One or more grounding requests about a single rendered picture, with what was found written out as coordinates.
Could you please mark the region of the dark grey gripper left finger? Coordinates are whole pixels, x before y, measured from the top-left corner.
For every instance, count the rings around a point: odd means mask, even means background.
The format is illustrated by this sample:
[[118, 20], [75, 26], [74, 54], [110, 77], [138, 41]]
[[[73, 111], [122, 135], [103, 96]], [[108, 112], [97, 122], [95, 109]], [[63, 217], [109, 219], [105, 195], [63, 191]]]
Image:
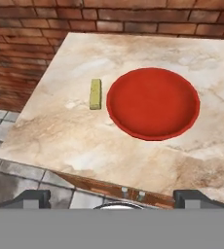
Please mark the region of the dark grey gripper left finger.
[[3, 209], [50, 209], [51, 192], [49, 190], [26, 190], [14, 199], [0, 202]]

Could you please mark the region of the yellow-green butter stick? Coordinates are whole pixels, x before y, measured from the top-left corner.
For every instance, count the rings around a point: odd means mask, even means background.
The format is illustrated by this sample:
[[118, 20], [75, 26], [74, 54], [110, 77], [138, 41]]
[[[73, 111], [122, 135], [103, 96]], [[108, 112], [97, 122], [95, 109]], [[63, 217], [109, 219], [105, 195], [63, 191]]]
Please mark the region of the yellow-green butter stick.
[[91, 82], [90, 109], [101, 109], [101, 81], [99, 79], [92, 79]]

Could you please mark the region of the brown wooden cupboard front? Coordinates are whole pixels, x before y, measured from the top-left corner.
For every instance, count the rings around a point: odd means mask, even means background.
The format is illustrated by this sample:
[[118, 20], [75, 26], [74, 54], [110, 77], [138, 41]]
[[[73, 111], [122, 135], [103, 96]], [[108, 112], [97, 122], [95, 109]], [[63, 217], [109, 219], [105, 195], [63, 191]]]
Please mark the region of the brown wooden cupboard front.
[[174, 208], [171, 196], [159, 195], [151, 192], [105, 183], [94, 179], [56, 172], [56, 175], [82, 190], [102, 194], [110, 197], [124, 198], [143, 204], [157, 206], [164, 209]]

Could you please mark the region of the red round bowl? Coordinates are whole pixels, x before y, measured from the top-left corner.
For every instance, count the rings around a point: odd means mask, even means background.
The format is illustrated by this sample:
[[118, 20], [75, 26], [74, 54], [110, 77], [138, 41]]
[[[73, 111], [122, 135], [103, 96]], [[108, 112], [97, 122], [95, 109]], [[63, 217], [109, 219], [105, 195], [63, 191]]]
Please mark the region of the red round bowl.
[[181, 75], [162, 68], [139, 68], [111, 85], [106, 108], [114, 124], [128, 135], [162, 141], [193, 126], [200, 113], [200, 99]]

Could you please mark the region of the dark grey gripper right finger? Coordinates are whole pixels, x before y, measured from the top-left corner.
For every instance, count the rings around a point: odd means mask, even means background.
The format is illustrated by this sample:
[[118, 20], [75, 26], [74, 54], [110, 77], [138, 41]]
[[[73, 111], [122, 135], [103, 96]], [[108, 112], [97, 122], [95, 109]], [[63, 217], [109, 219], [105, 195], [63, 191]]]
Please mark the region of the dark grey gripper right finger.
[[222, 209], [224, 203], [210, 199], [198, 190], [175, 190], [174, 207], [179, 209]]

